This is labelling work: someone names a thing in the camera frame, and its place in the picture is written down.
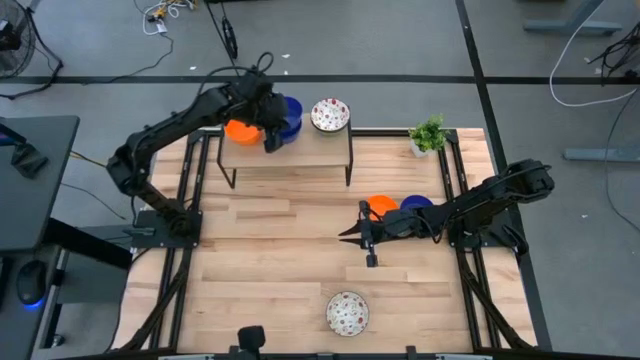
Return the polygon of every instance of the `computer mouse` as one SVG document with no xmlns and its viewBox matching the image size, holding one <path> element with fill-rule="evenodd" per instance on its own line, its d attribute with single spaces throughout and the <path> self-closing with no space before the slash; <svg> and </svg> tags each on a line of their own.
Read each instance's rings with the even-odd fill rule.
<svg viewBox="0 0 640 360">
<path fill-rule="evenodd" d="M 18 271 L 16 288 L 20 302 L 33 305 L 44 297 L 47 265 L 40 260 L 24 264 Z"/>
</svg>

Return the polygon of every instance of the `green plant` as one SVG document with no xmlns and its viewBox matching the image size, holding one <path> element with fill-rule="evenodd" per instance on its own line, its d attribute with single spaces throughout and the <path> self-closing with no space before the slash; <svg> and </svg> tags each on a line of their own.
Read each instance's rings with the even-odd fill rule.
<svg viewBox="0 0 640 360">
<path fill-rule="evenodd" d="M 449 130 L 442 130 L 444 115 L 430 115 L 426 123 L 418 124 L 415 129 L 409 129 L 409 136 L 418 145 L 420 151 L 440 150 L 446 142 L 445 136 Z"/>
</svg>

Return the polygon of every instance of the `floor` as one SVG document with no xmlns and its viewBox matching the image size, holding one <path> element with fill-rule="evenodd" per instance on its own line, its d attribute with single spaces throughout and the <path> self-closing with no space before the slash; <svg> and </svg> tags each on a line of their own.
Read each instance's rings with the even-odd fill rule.
<svg viewBox="0 0 640 360">
<path fill-rule="evenodd" d="M 525 33 L 523 19 L 563 18 L 578 2 L 464 1 L 485 76 L 548 76 L 567 36 Z M 219 18 L 219 6 L 213 10 Z M 309 76 L 277 84 L 278 90 L 296 96 L 305 106 L 322 97 L 339 97 L 354 110 L 353 124 L 358 127 L 407 127 L 429 113 L 445 114 L 446 126 L 487 127 L 453 1 L 265 0 L 229 3 L 226 10 L 239 38 L 238 63 L 242 65 L 254 63 L 269 50 L 276 55 L 273 75 L 362 75 L 336 77 L 338 82 Z M 587 65 L 584 58 L 594 57 L 626 34 L 638 15 L 633 0 L 606 1 L 594 20 L 617 21 L 623 26 L 622 34 L 576 38 L 557 75 L 597 77 L 595 66 Z M 173 54 L 143 74 L 154 76 L 147 78 L 148 83 L 141 77 L 135 84 L 83 86 L 81 78 L 73 77 L 133 72 L 153 64 L 168 50 L 169 41 L 145 36 L 141 15 L 125 1 L 48 0 L 40 3 L 35 19 L 45 42 L 65 61 L 63 83 L 14 102 L 2 101 L 0 114 L 78 115 L 81 124 L 75 150 L 102 161 L 131 132 L 186 107 L 197 87 L 186 76 L 228 65 L 208 13 L 200 8 L 193 13 L 182 11 L 178 19 L 167 21 L 175 41 Z M 23 81 L 48 71 L 46 60 L 36 53 L 22 74 Z M 422 75 L 424 81 L 441 79 L 437 76 L 461 78 L 445 84 L 382 76 L 389 74 Z M 3 84 L 0 91 L 30 87 Z M 562 85 L 556 92 L 565 101 L 584 102 L 629 89 Z M 507 160 L 535 158 L 553 166 L 554 194 L 521 206 L 521 212 L 554 349 L 640 355 L 635 336 L 640 326 L 636 311 L 640 285 L 635 280 L 640 270 L 639 234 L 608 207 L 601 164 L 561 158 L 568 146 L 603 146 L 622 103 L 565 108 L 553 101 L 544 80 L 536 85 L 493 83 L 488 94 Z M 621 119 L 614 145 L 637 141 L 639 127 L 631 121 L 640 113 L 633 106 L 636 102 Z M 611 164 L 610 173 L 613 200 L 625 215 L 640 222 L 640 196 L 633 190 L 640 180 L 637 167 Z M 118 193 L 104 170 L 72 160 L 64 181 L 94 192 L 130 217 L 128 199 Z M 77 226 L 126 223 L 86 194 L 67 188 L 60 190 L 54 216 Z M 68 337 L 66 354 L 104 349 L 116 312 L 115 303 L 76 305 L 64 311 L 60 331 Z M 100 326 L 91 326 L 89 333 L 83 330 L 88 324 Z"/>
</svg>

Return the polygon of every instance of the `wooden tabletop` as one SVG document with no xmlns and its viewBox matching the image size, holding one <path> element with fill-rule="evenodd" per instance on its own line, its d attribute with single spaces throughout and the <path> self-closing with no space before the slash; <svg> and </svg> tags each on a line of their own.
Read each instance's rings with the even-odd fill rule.
<svg viewBox="0 0 640 360">
<path fill-rule="evenodd" d="M 469 184 L 478 185 L 494 174 L 484 133 L 458 129 L 458 134 Z M 366 267 L 363 250 L 337 240 L 355 223 L 358 200 L 371 195 L 386 194 L 400 203 L 423 194 L 444 202 L 436 156 L 416 158 L 405 137 L 355 137 L 350 187 L 342 168 L 273 168 L 238 173 L 234 190 L 212 166 L 215 141 L 180 352 L 225 353 L 237 344 L 238 329 L 248 325 L 265 327 L 265 353 L 402 353 L 407 345 L 427 353 L 471 350 L 456 257 L 446 239 L 438 245 L 428 239 L 380 245 L 380 266 L 373 269 Z M 184 146 L 178 141 L 158 154 L 152 182 L 168 196 L 176 193 Z M 455 176 L 450 149 L 447 155 Z M 483 252 L 494 302 L 518 333 L 535 343 L 514 255 L 505 248 Z M 163 260 L 164 250 L 152 250 L 132 269 L 116 347 L 155 304 Z M 340 291 L 359 293 L 370 307 L 369 325 L 353 338 L 336 335 L 326 323 L 326 304 Z M 488 345 L 484 313 L 475 303 Z"/>
</svg>

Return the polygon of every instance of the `potted plant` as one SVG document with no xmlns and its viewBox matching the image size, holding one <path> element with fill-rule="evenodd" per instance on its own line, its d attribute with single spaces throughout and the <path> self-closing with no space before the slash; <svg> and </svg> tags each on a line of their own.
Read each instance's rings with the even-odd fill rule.
<svg viewBox="0 0 640 360">
<path fill-rule="evenodd" d="M 409 129 L 411 150 L 416 157 L 423 157 L 444 148 L 448 130 L 442 130 L 444 115 L 430 115 L 426 123 L 418 124 L 415 129 Z"/>
</svg>

